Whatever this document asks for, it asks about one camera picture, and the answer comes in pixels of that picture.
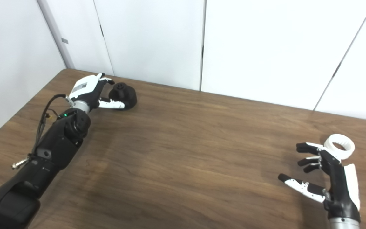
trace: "white robotic hand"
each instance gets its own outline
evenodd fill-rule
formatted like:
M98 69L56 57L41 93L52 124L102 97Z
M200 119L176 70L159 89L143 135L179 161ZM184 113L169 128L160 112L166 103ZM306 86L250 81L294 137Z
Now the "white robotic hand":
M116 110L128 110L137 103L135 90L125 83L118 83L104 77L104 73L89 75L76 82L69 96L71 107L89 112L98 107ZM109 98L101 97L105 84L114 85Z
M334 143L344 147L338 149ZM331 135L324 145L305 142L296 144L299 153L311 153L310 156L298 161L299 166L305 166L303 171L309 173L321 169L330 176L331 188L291 178L285 174L279 174L278 178L292 189L302 193L315 201L324 204L328 211L328 218L332 228L359 228L360 199L358 180L354 164L343 166L341 160L347 159L355 149L351 139L344 135Z

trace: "black joint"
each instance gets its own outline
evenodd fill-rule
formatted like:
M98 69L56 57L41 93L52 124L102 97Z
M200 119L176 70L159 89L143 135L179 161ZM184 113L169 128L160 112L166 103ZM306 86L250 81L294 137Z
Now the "black joint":
M304 143L297 143L296 144L296 151L299 153L311 153L314 155L318 155L317 147L308 145L306 142Z
M290 179L291 179L291 177L290 177L290 176L288 176L288 175L286 175L286 174L281 173L281 174L279 174L278 179L279 179L280 181L282 181L282 182L285 182L285 181L287 181L287 180L290 180Z
M311 171L318 170L319 168L320 168L319 165L308 165L308 166L303 168L303 171L305 173L310 173Z
M312 164L312 163L318 163L318 159L307 159L307 158L304 158L304 159L301 159L300 161L298 161L297 162L297 165L298 166L305 166L305 165Z
M309 183L309 185L308 185L308 191L313 193L313 194L316 194L316 195L323 196L324 195L324 193L323 193L324 189L325 189L324 187L321 187L317 184Z

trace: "white door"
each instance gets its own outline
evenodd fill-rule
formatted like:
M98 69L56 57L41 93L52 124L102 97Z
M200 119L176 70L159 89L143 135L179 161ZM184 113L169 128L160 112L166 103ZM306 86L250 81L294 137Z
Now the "white door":
M95 0L114 74L199 90L204 0Z
M316 110L366 119L366 21Z
M366 0L210 0L202 91L313 109Z
M93 0L38 0L68 68L114 74Z
M64 68L37 2L0 0L0 128Z

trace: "black object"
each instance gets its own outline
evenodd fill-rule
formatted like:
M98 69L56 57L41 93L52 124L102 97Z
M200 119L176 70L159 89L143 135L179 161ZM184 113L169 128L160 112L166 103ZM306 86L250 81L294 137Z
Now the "black object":
M117 83L109 92L108 97L114 101L120 101L125 105L123 110L133 108L137 103L135 89L125 83Z
M70 108L52 124L29 155L29 162L0 187L0 229L28 227L39 210L39 198L73 159L90 123L84 111Z

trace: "black knob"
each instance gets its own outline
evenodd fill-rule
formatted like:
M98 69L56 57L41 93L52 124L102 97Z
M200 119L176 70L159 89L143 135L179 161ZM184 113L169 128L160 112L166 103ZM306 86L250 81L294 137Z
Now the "black knob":
M117 83L109 92L108 97L114 101L120 101L125 104L123 110L128 110L134 107L137 103L135 89L125 83Z

